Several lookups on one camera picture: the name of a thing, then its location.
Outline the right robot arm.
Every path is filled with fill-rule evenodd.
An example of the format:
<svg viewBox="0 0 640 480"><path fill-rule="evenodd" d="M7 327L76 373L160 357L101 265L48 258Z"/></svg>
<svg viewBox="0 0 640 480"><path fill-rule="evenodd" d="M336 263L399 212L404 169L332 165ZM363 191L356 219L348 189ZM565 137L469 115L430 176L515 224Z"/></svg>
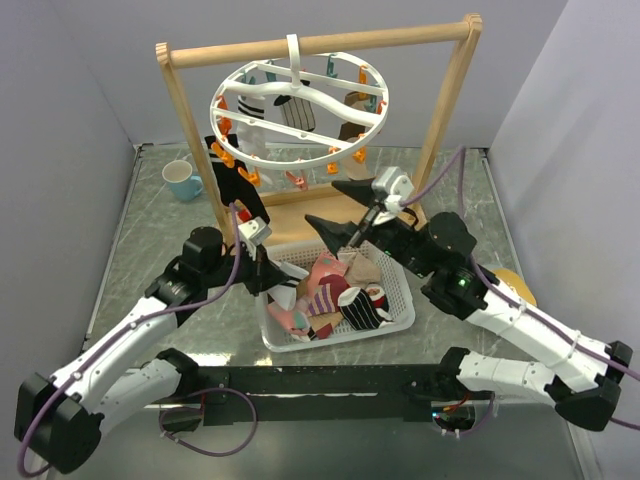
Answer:
<svg viewBox="0 0 640 480"><path fill-rule="evenodd" d="M422 294L438 310L507 340L530 361L494 358L450 348L440 363L439 391L456 399L471 392L530 398L566 421L600 432L614 420L632 349L603 343L544 313L472 257L475 238L455 212L440 212L422 227L386 206L372 180L335 181L333 187L367 206L360 222L336 223L308 214L307 223L331 253L367 242L405 270L426 279Z"/></svg>

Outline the black white striped sock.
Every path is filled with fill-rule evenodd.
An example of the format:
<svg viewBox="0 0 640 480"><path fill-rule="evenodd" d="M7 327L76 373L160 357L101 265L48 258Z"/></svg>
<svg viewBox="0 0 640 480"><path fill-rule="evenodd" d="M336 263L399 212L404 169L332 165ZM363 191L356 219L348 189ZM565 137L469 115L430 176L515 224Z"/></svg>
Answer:
<svg viewBox="0 0 640 480"><path fill-rule="evenodd" d="M309 101L289 95L279 95L273 102L286 126L306 132L316 128L315 116Z"/></svg>

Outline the black sock white stripes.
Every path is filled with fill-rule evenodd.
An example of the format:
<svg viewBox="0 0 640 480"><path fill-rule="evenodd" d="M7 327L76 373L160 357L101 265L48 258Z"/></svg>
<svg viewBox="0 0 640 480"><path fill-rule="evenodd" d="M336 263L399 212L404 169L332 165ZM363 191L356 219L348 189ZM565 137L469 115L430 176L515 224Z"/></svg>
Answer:
<svg viewBox="0 0 640 480"><path fill-rule="evenodd" d="M216 141L215 135L204 137L208 149L209 158L211 160L212 169L216 177L216 183L221 196L221 201L228 205L231 202L240 201L249 211L252 218L260 217L267 224L270 223L270 217L267 210L253 184L247 181L239 173L239 169L246 168L246 165L235 160L233 167L227 167L219 160L218 155L214 152L212 145Z"/></svg>

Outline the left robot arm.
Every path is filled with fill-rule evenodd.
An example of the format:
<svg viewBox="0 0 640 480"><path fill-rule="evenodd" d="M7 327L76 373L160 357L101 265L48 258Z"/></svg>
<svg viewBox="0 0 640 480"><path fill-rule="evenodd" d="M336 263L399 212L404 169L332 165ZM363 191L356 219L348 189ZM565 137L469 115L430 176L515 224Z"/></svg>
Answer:
<svg viewBox="0 0 640 480"><path fill-rule="evenodd" d="M239 235L226 245L214 227L194 229L133 309L77 359L49 376L34 373L20 386L14 436L20 441L18 471L30 472L32 450L48 466L70 473L96 450L117 424L142 407L165 398L190 400L200 383L199 366L188 355L167 349L145 366L128 369L142 353L180 328L198 309L242 284L257 296L295 300L305 270L274 261L262 233Z"/></svg>

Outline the orange clothes peg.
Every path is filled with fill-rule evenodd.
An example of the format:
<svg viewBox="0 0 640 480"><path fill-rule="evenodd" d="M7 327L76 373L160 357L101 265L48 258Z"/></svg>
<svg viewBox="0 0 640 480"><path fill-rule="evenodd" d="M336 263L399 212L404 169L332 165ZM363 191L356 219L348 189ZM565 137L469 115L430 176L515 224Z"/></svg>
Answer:
<svg viewBox="0 0 640 480"><path fill-rule="evenodd" d="M254 171L248 171L245 168L239 167L238 173L244 180L249 182L251 185L255 187L260 187L262 185L262 179L257 169L255 169Z"/></svg>
<svg viewBox="0 0 640 480"><path fill-rule="evenodd" d="M329 162L326 169L329 175L336 175L339 173L339 164L337 162Z"/></svg>

